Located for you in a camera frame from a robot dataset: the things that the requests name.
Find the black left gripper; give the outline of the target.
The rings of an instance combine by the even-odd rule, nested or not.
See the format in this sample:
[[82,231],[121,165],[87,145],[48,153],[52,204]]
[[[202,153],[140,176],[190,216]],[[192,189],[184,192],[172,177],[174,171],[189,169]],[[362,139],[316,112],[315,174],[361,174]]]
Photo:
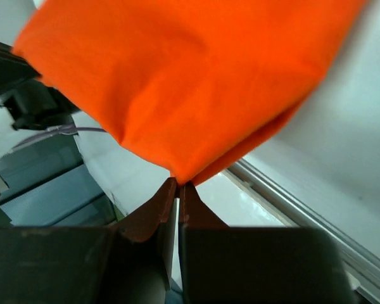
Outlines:
[[80,109],[55,88],[38,81],[39,73],[0,42],[0,97],[16,129],[44,130],[71,125]]

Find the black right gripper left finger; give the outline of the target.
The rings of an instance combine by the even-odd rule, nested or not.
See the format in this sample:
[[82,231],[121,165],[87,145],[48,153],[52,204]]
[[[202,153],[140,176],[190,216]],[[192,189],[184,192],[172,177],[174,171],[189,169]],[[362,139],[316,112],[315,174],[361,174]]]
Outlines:
[[163,303],[177,182],[116,224],[0,228],[0,303]]

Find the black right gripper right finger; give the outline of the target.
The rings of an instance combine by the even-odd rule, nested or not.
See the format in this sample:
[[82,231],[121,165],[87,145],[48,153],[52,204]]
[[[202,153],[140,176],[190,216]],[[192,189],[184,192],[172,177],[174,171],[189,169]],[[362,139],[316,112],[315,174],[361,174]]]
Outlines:
[[180,189],[179,258],[186,303],[353,303],[338,249],[320,229],[231,227]]

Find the orange t shirt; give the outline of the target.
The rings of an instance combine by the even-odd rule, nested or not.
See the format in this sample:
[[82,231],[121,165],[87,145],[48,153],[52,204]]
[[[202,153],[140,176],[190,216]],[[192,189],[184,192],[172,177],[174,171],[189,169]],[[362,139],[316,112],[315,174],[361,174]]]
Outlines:
[[115,140],[200,184],[324,80],[365,1],[45,1],[13,45]]

